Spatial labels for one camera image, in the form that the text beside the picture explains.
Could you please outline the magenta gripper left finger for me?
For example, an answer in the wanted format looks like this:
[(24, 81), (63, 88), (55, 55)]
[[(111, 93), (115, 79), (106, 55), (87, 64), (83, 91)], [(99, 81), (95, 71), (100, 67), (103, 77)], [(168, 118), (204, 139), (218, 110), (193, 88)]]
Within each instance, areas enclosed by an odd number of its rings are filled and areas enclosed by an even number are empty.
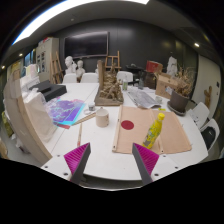
[(80, 184), (90, 153), (90, 144), (86, 143), (64, 155), (64, 159), (72, 173), (70, 179), (72, 183), (77, 185)]

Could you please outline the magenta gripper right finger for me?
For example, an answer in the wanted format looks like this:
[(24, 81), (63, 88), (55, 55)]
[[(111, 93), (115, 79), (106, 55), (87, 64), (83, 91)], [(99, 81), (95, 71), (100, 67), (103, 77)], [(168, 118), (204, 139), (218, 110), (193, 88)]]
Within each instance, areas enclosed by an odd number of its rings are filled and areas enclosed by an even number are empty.
[(137, 143), (134, 143), (132, 146), (132, 154), (139, 169), (143, 185), (152, 183), (151, 174), (159, 159), (159, 155)]

